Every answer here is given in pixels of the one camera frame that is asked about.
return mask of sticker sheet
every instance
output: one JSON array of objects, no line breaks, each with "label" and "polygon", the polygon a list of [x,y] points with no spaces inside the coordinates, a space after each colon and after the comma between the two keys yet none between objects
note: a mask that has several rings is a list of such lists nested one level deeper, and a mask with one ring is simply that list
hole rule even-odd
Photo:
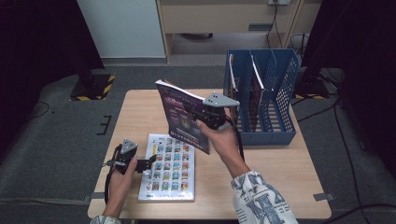
[{"label": "sticker sheet", "polygon": [[146,158],[157,155],[143,173],[141,202],[194,201],[194,147],[168,134],[151,133]]}]

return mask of person's left hand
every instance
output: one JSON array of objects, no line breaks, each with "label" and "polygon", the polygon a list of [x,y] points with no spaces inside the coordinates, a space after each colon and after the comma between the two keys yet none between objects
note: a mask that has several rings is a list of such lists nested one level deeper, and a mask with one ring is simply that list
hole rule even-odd
[{"label": "person's left hand", "polygon": [[103,216],[119,218],[122,207],[125,202],[125,197],[132,186],[134,178],[134,169],[137,165],[137,157],[134,156],[128,165],[125,175],[122,175],[118,170],[113,171],[109,184],[109,195],[106,209]]}]

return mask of hand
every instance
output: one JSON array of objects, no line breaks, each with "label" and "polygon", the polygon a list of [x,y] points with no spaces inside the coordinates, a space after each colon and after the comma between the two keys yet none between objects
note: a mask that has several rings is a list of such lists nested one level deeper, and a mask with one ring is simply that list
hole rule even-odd
[{"label": "hand", "polygon": [[[225,108],[224,110],[225,114],[230,117],[230,109]],[[196,123],[201,132],[210,139],[233,178],[250,171],[238,152],[236,136],[232,126],[223,130],[213,130],[200,120],[197,120]]]},{"label": "hand", "polygon": [[134,156],[129,162],[125,175],[122,175],[117,169],[113,171],[109,184],[108,202],[103,212],[103,216],[119,218],[125,197],[132,186],[134,178],[134,169],[137,165],[137,157]]}]

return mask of yellow and black hazard tape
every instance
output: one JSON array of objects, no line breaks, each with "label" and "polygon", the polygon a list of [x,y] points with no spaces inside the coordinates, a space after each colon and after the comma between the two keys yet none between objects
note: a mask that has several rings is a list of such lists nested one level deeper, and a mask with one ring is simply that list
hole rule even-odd
[{"label": "yellow and black hazard tape", "polygon": [[100,95],[81,95],[81,96],[75,96],[71,97],[70,100],[72,101],[90,101],[90,100],[103,100],[107,97],[108,92],[111,89],[111,86],[113,85],[113,80],[116,76],[110,76],[108,78],[108,81],[106,83],[106,86],[103,89],[103,93]]},{"label": "yellow and black hazard tape", "polygon": [[295,94],[294,97],[295,99],[317,99],[317,100],[329,98],[328,96],[320,95],[320,94]]}]

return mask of stand base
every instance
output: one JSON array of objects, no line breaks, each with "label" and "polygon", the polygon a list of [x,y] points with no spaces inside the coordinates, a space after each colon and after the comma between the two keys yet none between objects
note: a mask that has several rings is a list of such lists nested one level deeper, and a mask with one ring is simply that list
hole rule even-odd
[{"label": "stand base", "polygon": [[71,101],[103,100],[107,97],[115,76],[93,75],[93,77],[96,83],[94,88],[86,88],[81,80],[78,80],[72,93],[70,93]]},{"label": "stand base", "polygon": [[323,81],[321,79],[317,79],[314,85],[308,88],[303,87],[303,85],[297,85],[292,97],[296,99],[324,99],[329,98],[330,96]]}]

